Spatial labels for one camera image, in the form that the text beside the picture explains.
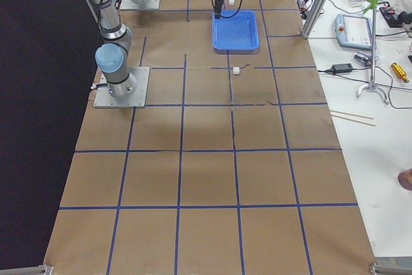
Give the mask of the blue plastic tray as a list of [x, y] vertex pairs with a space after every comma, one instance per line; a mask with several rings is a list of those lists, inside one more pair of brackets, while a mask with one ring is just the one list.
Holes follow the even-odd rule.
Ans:
[[212, 14], [212, 47], [216, 53], [255, 53], [260, 47], [255, 12], [240, 10], [229, 19]]

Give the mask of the teach pendant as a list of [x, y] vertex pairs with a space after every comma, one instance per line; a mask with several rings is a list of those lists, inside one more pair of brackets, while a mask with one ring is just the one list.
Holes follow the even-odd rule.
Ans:
[[340, 47], [372, 51], [372, 21], [369, 17], [338, 14], [335, 34]]

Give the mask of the metal stand with green clip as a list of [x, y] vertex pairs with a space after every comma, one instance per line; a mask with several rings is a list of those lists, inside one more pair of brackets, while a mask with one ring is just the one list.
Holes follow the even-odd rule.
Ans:
[[370, 81], [363, 84], [357, 90], [355, 96], [359, 98], [363, 91], [371, 93], [377, 93], [381, 96], [381, 99], [385, 105], [389, 104], [388, 96], [386, 92], [375, 83], [375, 68], [376, 68], [376, 29], [377, 29], [377, 5], [379, 0], [367, 0], [369, 6], [364, 10], [366, 13], [368, 10], [372, 10], [372, 27], [371, 27], [371, 68], [370, 68]]

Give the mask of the wooden chopstick pair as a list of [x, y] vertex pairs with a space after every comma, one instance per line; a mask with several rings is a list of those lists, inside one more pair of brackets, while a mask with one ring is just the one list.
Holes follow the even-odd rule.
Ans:
[[358, 115], [354, 113], [348, 113], [348, 112], [343, 112], [343, 111], [336, 111], [336, 110], [330, 110], [330, 114], [332, 117], [347, 120], [350, 122], [358, 123], [358, 124], [363, 124], [366, 126], [371, 126], [375, 127], [375, 124], [373, 123], [374, 118], [365, 116], [365, 115]]

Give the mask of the yellow metal cylinder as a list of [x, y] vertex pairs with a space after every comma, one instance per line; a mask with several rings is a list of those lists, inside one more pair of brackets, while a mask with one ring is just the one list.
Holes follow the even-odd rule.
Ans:
[[406, 72], [403, 70], [403, 68], [399, 64], [395, 62], [392, 63], [391, 69], [398, 79], [402, 80], [405, 83], [409, 82]]

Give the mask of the black power adapter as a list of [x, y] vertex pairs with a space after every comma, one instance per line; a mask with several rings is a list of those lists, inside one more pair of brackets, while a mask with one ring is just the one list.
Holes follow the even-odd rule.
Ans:
[[353, 71], [353, 66], [350, 63], [333, 64], [330, 69], [332, 73], [350, 73]]

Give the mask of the brown paper table cover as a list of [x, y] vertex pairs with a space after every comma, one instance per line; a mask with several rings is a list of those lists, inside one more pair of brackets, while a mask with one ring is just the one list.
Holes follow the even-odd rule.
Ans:
[[[89, 102], [44, 261], [54, 274], [368, 274], [373, 253], [295, 0], [243, 0], [255, 53], [216, 53], [211, 0], [123, 12], [143, 109]], [[240, 67], [239, 75], [232, 73]]]

